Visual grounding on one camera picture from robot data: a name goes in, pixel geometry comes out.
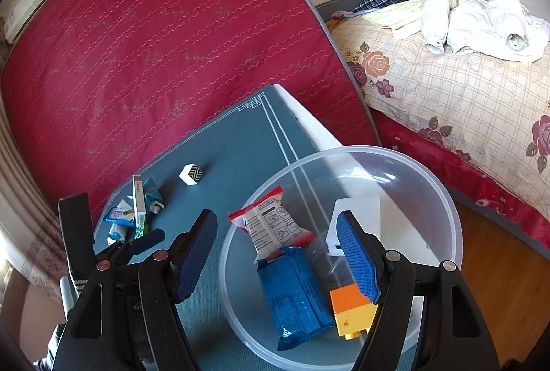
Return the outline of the blue Aji cracker packet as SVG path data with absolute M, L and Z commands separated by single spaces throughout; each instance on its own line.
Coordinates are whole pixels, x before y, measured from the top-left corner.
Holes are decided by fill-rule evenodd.
M 128 231 L 135 225 L 133 207 L 125 200 L 121 200 L 103 219 L 110 226 L 106 242 L 112 245 L 116 242 L 125 242 Z

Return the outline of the white patterned cube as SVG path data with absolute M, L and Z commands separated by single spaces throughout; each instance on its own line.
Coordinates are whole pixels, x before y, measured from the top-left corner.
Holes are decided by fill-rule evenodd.
M 202 176 L 203 171 L 198 165 L 196 165 L 196 163 L 189 163 L 185 165 L 179 174 L 179 178 L 188 186 L 195 186 L 199 184 Z

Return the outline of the white medicine box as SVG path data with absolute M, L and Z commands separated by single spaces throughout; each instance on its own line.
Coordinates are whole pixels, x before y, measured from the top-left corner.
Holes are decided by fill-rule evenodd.
M 135 220 L 135 238 L 144 235 L 147 209 L 144 199 L 143 178 L 140 175 L 132 177 L 132 200 Z

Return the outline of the teal blue wrapper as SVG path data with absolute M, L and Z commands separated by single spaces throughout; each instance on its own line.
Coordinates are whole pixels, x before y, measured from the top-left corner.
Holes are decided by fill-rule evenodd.
M 157 184 L 151 177 L 147 178 L 144 181 L 143 189 L 145 208 L 153 215 L 159 214 L 165 208 L 165 204 L 157 188 Z

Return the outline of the orange yellow toy block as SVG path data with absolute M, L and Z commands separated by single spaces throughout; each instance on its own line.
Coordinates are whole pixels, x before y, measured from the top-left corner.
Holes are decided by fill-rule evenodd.
M 340 337 L 352 340 L 369 332 L 377 305 L 360 292 L 356 283 L 331 290 L 329 295 Z

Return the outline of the clear plastic bowl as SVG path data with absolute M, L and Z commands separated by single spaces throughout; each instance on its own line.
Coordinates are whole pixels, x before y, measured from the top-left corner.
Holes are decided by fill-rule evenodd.
M 442 182 L 406 155 L 375 146 L 345 146 L 301 157 L 283 150 L 284 163 L 257 185 L 254 203 L 275 187 L 282 207 L 313 241 L 305 248 L 325 293 L 354 283 L 355 276 L 337 234 L 338 216 L 353 214 L 387 250 L 412 263 L 438 266 L 462 262 L 458 210 Z M 228 230 L 219 259 L 218 282 L 225 318 L 244 346 L 238 370 L 349 370 L 366 338 L 346 339 L 332 327 L 286 351 L 264 296 L 257 251 L 249 234 Z

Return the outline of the white box in bowl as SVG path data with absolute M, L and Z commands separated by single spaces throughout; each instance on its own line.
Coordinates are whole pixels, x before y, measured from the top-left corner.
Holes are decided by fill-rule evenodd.
M 338 199 L 335 201 L 325 237 L 327 252 L 330 257 L 344 257 L 337 234 L 338 216 L 344 211 L 351 211 L 364 232 L 380 237 L 381 208 L 378 196 Z

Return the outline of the dark blue snack packet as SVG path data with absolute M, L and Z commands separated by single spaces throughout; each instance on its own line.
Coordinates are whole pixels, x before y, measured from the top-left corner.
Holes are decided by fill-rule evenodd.
M 278 351 L 292 350 L 334 327 L 325 292 L 302 248 L 284 247 L 279 257 L 260 260 L 257 273 L 278 331 Z

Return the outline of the red white snack packet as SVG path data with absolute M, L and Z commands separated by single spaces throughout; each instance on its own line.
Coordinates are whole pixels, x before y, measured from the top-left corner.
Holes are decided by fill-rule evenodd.
M 284 247 L 304 247 L 315 238 L 310 230 L 300 227 L 283 207 L 281 186 L 228 218 L 248 233 L 256 251 L 255 263 L 271 261 L 283 254 Z

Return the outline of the teal table mat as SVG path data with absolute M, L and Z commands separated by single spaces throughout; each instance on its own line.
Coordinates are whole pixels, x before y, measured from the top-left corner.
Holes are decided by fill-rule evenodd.
M 217 235 L 198 285 L 177 312 L 193 353 L 204 370 L 238 370 L 244 346 L 228 324 L 218 282 L 225 236 L 234 225 L 228 216 L 247 203 L 268 174 L 283 166 L 283 150 L 301 157 L 316 150 L 309 136 L 274 86 L 250 95 L 204 124 L 142 170 L 158 186 L 165 208 L 153 218 L 166 242 L 188 231 L 199 213 L 212 210 Z M 179 174 L 196 163 L 203 171 L 199 184 L 186 185 Z

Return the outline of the beige patterned curtain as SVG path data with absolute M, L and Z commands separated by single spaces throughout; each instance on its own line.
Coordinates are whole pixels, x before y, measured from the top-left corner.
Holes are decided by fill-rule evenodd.
M 1 245 L 8 262 L 44 296 L 59 303 L 67 274 L 59 218 L 21 157 L 1 111 Z

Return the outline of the floral plaid bed quilt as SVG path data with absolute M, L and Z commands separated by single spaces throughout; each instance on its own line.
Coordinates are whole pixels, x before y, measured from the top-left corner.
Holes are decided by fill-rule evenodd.
M 549 215 L 549 56 L 510 62 L 427 51 L 362 17 L 331 29 L 365 103 L 460 155 Z

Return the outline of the red quilted mattress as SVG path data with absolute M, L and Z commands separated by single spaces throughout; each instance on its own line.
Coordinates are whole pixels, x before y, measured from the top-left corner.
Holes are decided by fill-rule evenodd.
M 1 75 L 5 114 L 47 204 L 92 216 L 127 178 L 269 84 L 345 145 L 377 141 L 309 0 L 46 0 Z

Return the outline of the white crumpled clothes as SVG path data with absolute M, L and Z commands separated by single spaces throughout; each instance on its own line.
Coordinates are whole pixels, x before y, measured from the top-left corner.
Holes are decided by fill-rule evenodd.
M 421 33 L 436 55 L 449 48 L 515 62 L 539 60 L 549 44 L 549 23 L 520 0 L 422 0 Z

